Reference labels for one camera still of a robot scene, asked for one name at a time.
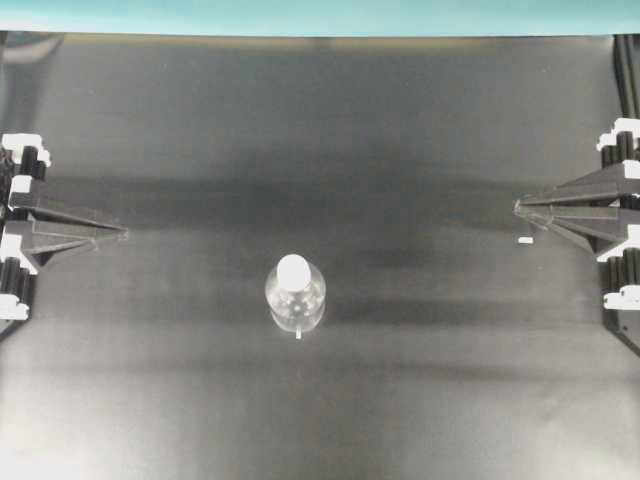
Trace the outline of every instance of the white clip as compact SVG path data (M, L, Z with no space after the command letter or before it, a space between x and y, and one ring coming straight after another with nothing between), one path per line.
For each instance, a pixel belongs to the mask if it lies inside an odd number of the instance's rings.
M24 147L36 147L38 149L38 160L44 162L47 167L51 166L51 154L42 146L42 137L35 133L5 133L2 135L2 147L11 150L11 160L16 165L22 163L22 151Z
M613 125L613 129L609 133L600 135L600 140L596 148L598 151L606 146L615 146L618 143L618 133L631 132L633 134L633 148L638 148L638 139L640 138L640 120L635 118L619 118Z

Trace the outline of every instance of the white bottle cap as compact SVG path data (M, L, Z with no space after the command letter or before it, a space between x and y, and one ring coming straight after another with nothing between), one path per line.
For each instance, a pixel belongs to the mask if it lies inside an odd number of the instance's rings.
M309 263L300 255L291 254L278 262L278 285L289 292L300 292L311 282Z

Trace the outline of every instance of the plastic bottle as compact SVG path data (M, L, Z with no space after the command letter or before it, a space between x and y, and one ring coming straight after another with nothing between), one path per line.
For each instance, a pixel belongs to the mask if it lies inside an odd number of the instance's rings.
M320 271L303 257L283 257L267 277L265 295L278 326L301 338L324 314L327 287Z

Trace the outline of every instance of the white strip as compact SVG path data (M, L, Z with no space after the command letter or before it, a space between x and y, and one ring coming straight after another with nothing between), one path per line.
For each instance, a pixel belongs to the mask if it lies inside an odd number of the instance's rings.
M624 176L632 180L640 180L640 162L638 160L624 160Z
M11 150L11 160L16 165L22 163L22 151L24 147L33 146L38 149L38 160L51 166L51 154L42 146L42 137L34 133L5 133L2 135L2 146Z
M31 175L16 175L11 179L11 190L9 196L12 193L29 193L31 191L31 181L33 177Z
M616 137L620 132L631 132L634 139L634 148L638 148L638 139L640 138L640 120L635 118L619 118L614 123L613 129L610 133L600 135L600 141L596 146L598 151L602 150L605 146L615 146L618 143Z

